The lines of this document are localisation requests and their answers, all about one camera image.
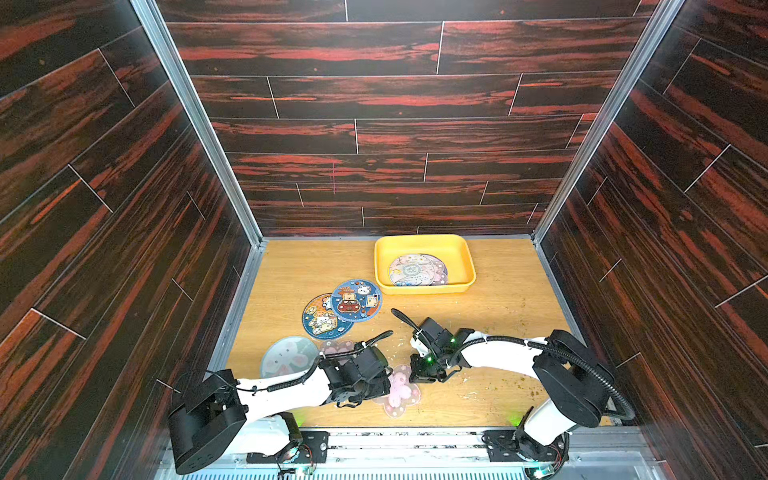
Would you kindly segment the pink flower coaster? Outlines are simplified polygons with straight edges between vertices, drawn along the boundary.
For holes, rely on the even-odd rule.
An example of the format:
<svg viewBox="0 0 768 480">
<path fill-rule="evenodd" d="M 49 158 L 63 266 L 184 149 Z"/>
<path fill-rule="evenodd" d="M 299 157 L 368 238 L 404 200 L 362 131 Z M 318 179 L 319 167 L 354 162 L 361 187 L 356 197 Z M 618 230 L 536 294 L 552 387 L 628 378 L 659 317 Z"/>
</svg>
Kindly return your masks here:
<svg viewBox="0 0 768 480">
<path fill-rule="evenodd" d="M 386 415 L 390 418 L 402 417 L 408 407 L 418 404 L 422 399 L 422 393 L 416 384 L 410 382 L 411 368 L 400 365 L 393 369 L 388 379 L 390 382 L 389 393 L 374 400 L 381 405 Z"/>
<path fill-rule="evenodd" d="M 333 353 L 349 352 L 349 351 L 352 351 L 354 348 L 355 348 L 355 343 L 353 341 L 329 340 L 322 345 L 320 352 L 324 355 L 330 355 Z"/>
</svg>

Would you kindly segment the pink flower coaster front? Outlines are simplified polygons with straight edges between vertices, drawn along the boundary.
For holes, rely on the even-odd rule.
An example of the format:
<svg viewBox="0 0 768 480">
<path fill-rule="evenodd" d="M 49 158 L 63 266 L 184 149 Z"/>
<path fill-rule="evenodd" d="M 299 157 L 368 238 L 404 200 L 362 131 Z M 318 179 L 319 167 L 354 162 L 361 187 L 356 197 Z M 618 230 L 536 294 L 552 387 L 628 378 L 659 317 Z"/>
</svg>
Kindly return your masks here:
<svg viewBox="0 0 768 480">
<path fill-rule="evenodd" d="M 390 382 L 389 393 L 374 400 L 381 405 L 386 415 L 390 418 L 402 417 L 408 407 L 418 404 L 422 399 L 422 393 L 416 384 L 410 382 L 411 368 L 400 365 L 393 369 L 388 379 Z"/>
</svg>

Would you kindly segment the green bunny round coaster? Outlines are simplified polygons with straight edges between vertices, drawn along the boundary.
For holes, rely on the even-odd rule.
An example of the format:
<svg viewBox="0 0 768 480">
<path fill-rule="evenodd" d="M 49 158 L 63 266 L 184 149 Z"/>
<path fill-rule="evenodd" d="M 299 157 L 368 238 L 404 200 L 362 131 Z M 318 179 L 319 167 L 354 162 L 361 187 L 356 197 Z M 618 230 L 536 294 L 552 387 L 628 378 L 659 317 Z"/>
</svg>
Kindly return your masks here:
<svg viewBox="0 0 768 480">
<path fill-rule="evenodd" d="M 318 353 L 317 346 L 308 338 L 283 338 L 270 346 L 262 357 L 260 375 L 272 378 L 303 372 L 310 368 Z"/>
</svg>

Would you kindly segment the blue red car coaster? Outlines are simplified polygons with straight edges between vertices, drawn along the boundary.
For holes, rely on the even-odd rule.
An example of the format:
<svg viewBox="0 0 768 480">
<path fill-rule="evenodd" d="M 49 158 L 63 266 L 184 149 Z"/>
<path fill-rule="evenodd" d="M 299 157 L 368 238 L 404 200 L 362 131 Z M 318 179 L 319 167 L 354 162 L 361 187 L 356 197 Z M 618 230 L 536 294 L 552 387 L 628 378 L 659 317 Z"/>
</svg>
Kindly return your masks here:
<svg viewBox="0 0 768 480">
<path fill-rule="evenodd" d="M 368 280 L 353 279 L 342 283 L 331 294 L 331 307 L 343 321 L 360 323 L 374 318 L 382 308 L 379 287 Z"/>
</svg>

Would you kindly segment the white colourful pattern coaster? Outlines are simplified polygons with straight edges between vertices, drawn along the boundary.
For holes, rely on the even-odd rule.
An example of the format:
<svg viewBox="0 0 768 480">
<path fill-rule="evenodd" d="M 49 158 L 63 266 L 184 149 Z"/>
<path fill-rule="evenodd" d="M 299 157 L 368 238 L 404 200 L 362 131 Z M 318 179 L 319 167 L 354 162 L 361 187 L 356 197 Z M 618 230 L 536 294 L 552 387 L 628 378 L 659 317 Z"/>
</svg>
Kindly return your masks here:
<svg viewBox="0 0 768 480">
<path fill-rule="evenodd" d="M 398 287 L 436 286 L 448 283 L 448 269 L 439 258 L 429 254 L 406 254 L 389 266 L 389 278 Z"/>
</svg>

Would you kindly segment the yellow plastic storage tray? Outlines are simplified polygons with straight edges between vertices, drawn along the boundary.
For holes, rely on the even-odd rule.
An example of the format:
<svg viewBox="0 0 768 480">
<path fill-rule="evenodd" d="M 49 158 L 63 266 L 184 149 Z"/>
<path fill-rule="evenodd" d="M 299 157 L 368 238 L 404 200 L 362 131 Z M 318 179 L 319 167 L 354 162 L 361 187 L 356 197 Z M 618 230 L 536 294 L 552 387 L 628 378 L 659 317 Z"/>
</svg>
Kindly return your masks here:
<svg viewBox="0 0 768 480">
<path fill-rule="evenodd" d="M 443 283 L 424 286 L 396 286 L 390 277 L 392 264 L 401 257 L 424 254 L 440 260 L 447 268 Z M 401 235 L 378 239 L 374 244 L 375 280 L 388 295 L 463 293 L 476 280 L 476 271 L 467 242 L 454 234 Z"/>
</svg>

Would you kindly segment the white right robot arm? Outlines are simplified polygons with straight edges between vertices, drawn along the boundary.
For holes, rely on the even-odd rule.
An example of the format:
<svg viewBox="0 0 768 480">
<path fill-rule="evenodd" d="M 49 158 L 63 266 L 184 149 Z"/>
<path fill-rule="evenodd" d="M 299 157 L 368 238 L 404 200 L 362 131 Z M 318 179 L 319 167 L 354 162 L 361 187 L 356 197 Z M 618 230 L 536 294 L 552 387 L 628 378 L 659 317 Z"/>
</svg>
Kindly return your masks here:
<svg viewBox="0 0 768 480">
<path fill-rule="evenodd" d="M 521 339 L 462 328 L 456 333 L 431 318 L 413 328 L 413 383 L 444 383 L 470 368 L 491 368 L 534 378 L 548 399 L 526 414 L 515 432 L 519 451 L 531 456 L 575 427 L 594 428 L 608 414 L 614 378 L 576 337 L 555 330 Z"/>
</svg>

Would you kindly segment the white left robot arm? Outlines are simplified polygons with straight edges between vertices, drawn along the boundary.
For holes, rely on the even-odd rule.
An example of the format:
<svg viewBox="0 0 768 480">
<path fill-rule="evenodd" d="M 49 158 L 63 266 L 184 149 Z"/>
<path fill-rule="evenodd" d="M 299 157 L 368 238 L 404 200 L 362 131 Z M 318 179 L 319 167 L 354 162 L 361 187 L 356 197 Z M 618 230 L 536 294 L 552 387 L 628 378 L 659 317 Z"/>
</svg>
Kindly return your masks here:
<svg viewBox="0 0 768 480">
<path fill-rule="evenodd" d="M 225 454 L 275 456 L 299 445 L 290 413 L 333 404 L 355 408 L 391 389 L 383 353 L 370 343 L 321 354 L 309 368 L 266 379 L 237 379 L 230 369 L 210 372 L 174 397 L 168 428 L 175 471 L 204 469 Z"/>
</svg>

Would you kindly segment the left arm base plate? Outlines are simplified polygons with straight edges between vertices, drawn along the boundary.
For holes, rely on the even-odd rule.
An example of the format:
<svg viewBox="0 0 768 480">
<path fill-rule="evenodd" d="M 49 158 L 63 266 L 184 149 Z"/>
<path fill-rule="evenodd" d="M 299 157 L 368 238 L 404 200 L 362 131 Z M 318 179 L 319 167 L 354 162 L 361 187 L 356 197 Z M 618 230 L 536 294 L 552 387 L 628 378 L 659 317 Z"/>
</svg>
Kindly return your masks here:
<svg viewBox="0 0 768 480">
<path fill-rule="evenodd" d="M 324 464 L 328 457 L 329 431 L 301 430 L 301 439 L 291 443 L 282 451 L 272 456 L 261 453 L 249 453 L 247 464 L 314 465 Z"/>
</svg>

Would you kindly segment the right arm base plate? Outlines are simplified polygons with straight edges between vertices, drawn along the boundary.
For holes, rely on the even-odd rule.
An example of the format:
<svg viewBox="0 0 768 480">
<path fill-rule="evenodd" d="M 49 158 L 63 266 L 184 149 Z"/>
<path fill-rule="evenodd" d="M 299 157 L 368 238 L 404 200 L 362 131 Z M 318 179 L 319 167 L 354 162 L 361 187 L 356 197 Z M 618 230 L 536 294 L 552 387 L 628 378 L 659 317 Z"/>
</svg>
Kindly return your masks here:
<svg viewBox="0 0 768 480">
<path fill-rule="evenodd" d="M 568 459 L 569 440 L 565 434 L 549 445 L 535 441 L 527 433 L 515 428 L 486 430 L 481 435 L 489 460 L 499 462 L 539 462 L 562 464 Z"/>
</svg>

